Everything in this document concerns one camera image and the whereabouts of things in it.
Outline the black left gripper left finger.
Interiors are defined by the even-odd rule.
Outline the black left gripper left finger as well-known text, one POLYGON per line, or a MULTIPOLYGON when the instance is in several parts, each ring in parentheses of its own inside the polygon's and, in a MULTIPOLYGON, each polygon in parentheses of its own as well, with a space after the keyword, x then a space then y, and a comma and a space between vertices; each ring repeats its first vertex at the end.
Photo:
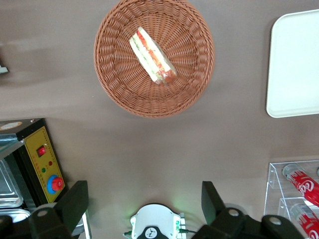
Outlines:
POLYGON ((14 223, 0 217, 2 239, 71 239, 72 232, 88 209, 87 181, 77 181, 53 206, 42 205, 28 218, 14 223))

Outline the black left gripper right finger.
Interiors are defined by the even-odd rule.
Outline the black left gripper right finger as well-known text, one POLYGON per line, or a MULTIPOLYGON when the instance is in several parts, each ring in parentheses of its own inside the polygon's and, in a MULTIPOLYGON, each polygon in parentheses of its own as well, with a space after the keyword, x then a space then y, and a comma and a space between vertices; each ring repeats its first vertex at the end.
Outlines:
POLYGON ((215 186, 202 182, 201 207, 206 220, 194 239, 302 239, 288 219, 265 215, 259 222, 241 210, 225 206, 215 186))

